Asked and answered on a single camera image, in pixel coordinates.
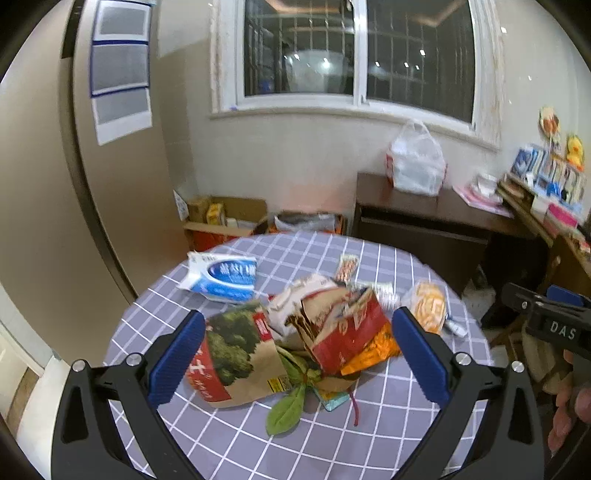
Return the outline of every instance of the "gray tablecloth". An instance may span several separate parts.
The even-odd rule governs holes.
[[[256,294],[264,302],[293,280],[320,272],[333,275],[342,253],[358,254],[358,280],[391,281],[397,293],[420,279],[440,285],[454,319],[469,331],[465,340],[444,332],[453,351],[470,353],[491,364],[488,344],[464,304],[431,269],[395,248],[324,233],[263,235],[237,239],[213,250],[245,254],[258,260]],[[228,306],[205,300],[176,285],[187,272],[185,263],[163,275],[129,307],[106,356],[106,365],[128,353],[145,352],[159,335],[170,333],[190,309],[205,317]],[[355,385],[359,425],[353,426],[350,401],[333,412],[307,394],[305,413],[291,432],[269,437],[265,418],[280,394],[235,408],[216,409],[183,380],[172,401],[159,408],[166,425],[189,459],[206,478],[218,480],[387,480],[418,445],[438,408],[427,401],[406,360],[390,359],[361,375]],[[482,418],[476,405],[460,445],[445,473],[462,464]],[[135,440],[121,405],[113,415],[130,458],[139,470],[152,472]]]

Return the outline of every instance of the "finger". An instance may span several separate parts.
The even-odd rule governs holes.
[[[573,373],[564,377],[558,385],[558,394],[556,395],[556,406],[564,407],[568,404],[570,396],[573,394]]]
[[[564,359],[565,359],[565,360],[566,360],[568,363],[570,363],[571,365],[573,364],[573,357],[574,357],[574,355],[573,355],[573,353],[572,353],[572,352],[570,352],[570,351],[568,351],[568,350],[565,350],[565,351],[564,351],[564,354],[563,354],[563,356],[564,356]]]
[[[548,435],[548,448],[552,452],[552,455],[560,450],[565,438],[566,437],[559,437],[556,435],[556,431],[554,430],[550,432],[550,435]]]
[[[566,407],[560,407],[554,414],[554,430],[559,437],[566,437],[573,428],[573,420],[570,418]]]
[[[585,388],[579,392],[574,411],[585,423],[591,423],[591,388]]]

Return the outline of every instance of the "window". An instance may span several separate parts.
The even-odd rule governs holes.
[[[503,65],[492,0],[216,0],[212,21],[214,114],[418,118],[499,148]]]

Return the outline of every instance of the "screw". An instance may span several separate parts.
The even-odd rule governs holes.
[[[142,362],[142,356],[140,353],[131,353],[125,359],[125,363],[130,367],[135,367]]]
[[[456,355],[456,362],[465,367],[472,363],[472,357],[467,353],[460,352]]]
[[[84,370],[85,366],[86,366],[86,363],[84,360],[76,360],[72,364],[72,370],[74,372],[82,372]]]
[[[522,364],[521,362],[518,362],[517,360],[511,364],[511,368],[513,369],[514,372],[517,372],[519,374],[523,373],[523,371],[525,370],[524,364]]]

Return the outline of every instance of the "blue and white package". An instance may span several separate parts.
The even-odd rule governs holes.
[[[189,252],[189,272],[179,288],[208,300],[245,303],[255,290],[256,258]]]

